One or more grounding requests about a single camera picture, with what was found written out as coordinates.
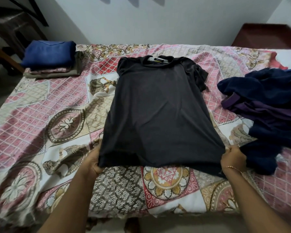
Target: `bed sheet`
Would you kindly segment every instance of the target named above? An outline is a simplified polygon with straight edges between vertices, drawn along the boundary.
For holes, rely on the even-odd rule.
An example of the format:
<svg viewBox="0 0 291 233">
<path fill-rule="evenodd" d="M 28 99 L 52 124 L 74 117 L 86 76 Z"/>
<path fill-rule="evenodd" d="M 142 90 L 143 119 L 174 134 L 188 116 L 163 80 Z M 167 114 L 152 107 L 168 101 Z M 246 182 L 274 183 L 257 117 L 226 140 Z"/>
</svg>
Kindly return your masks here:
<svg viewBox="0 0 291 233">
<path fill-rule="evenodd" d="M 213 126 L 225 144 L 236 140 L 239 145 L 254 140 L 248 136 L 250 124 L 222 109 L 217 83 L 268 66 L 282 67 L 272 51 L 239 47 L 112 44 L 78 45 L 77 50 L 85 53 L 79 77 L 22 78 L 0 109 L 3 222 L 33 225 L 56 207 L 79 165 L 103 136 L 120 57 L 186 56 L 201 65 L 209 73 L 209 91 L 203 97 Z M 284 149 L 277 161 L 273 176 L 249 170 L 245 177 L 273 208 L 291 215 L 291 150 Z M 89 217 L 207 211 L 239 212 L 228 181 L 188 167 L 121 166 L 106 168 L 96 180 Z"/>
</svg>

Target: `bed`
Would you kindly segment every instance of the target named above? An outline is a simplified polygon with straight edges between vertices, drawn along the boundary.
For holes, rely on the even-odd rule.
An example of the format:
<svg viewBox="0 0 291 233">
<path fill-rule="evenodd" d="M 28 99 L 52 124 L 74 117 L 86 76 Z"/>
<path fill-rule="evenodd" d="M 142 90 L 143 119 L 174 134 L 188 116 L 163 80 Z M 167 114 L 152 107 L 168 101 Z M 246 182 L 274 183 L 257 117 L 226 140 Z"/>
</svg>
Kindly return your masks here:
<svg viewBox="0 0 291 233">
<path fill-rule="evenodd" d="M 222 109 L 217 83 L 266 67 L 291 68 L 291 50 L 166 44 L 78 45 L 77 50 L 85 55 L 79 77 L 22 78 L 0 108 L 0 224 L 42 223 L 56 207 L 103 136 L 121 57 L 186 56 L 201 65 L 209 73 L 203 97 L 213 126 L 225 144 L 236 140 L 240 145 L 255 140 L 248 135 L 250 121 Z M 64 159 L 67 155 L 73 158 Z M 249 170 L 245 177 L 272 208 L 291 216 L 291 149 L 284 148 L 277 162 L 273 176 Z M 188 167 L 120 166 L 106 168 L 96 180 L 88 215 L 126 218 L 170 212 L 239 209 L 222 178 Z"/>
</svg>

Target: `neck tag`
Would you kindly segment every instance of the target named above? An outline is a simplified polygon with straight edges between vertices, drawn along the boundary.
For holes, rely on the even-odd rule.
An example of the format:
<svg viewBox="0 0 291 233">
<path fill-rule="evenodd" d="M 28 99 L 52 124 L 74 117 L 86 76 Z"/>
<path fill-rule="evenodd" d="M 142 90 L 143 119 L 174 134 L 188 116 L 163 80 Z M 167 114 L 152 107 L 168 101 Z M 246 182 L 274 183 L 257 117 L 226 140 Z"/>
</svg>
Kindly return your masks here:
<svg viewBox="0 0 291 233">
<path fill-rule="evenodd" d="M 155 61 L 155 62 L 160 62 L 160 63 L 168 63 L 168 60 L 164 60 L 162 58 L 157 58 L 157 57 L 149 57 L 148 61 Z"/>
</svg>

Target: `wall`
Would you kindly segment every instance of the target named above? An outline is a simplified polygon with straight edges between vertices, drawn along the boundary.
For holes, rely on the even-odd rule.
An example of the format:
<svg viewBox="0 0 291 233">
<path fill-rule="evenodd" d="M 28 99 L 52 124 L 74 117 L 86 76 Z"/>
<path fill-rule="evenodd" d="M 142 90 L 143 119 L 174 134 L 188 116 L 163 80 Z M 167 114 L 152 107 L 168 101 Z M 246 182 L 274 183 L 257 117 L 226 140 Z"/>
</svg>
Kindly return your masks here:
<svg viewBox="0 0 291 233">
<path fill-rule="evenodd" d="M 36 0 L 49 40 L 215 46 L 230 45 L 245 22 L 265 23 L 280 1 Z"/>
<path fill-rule="evenodd" d="M 267 22 L 284 23 L 291 27 L 291 3 L 288 0 L 282 0 Z"/>
</svg>

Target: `human hand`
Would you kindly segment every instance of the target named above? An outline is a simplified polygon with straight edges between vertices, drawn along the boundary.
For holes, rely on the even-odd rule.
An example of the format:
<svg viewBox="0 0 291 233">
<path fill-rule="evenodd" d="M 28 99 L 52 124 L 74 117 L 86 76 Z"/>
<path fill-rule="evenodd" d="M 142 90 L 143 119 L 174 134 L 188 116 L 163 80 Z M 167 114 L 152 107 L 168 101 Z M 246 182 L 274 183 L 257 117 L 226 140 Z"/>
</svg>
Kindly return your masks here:
<svg viewBox="0 0 291 233">
<path fill-rule="evenodd" d="M 85 178 L 90 176 L 91 178 L 96 179 L 105 169 L 98 166 L 99 150 L 100 145 L 92 149 L 80 165 L 78 171 L 81 172 Z"/>
<path fill-rule="evenodd" d="M 227 166 L 232 166 L 237 168 L 240 172 L 246 171 L 246 159 L 247 157 L 241 152 L 237 145 L 231 145 L 226 149 L 226 152 L 221 157 L 221 167 L 225 175 L 227 172 L 234 172 L 235 169 L 228 168 Z"/>
</svg>

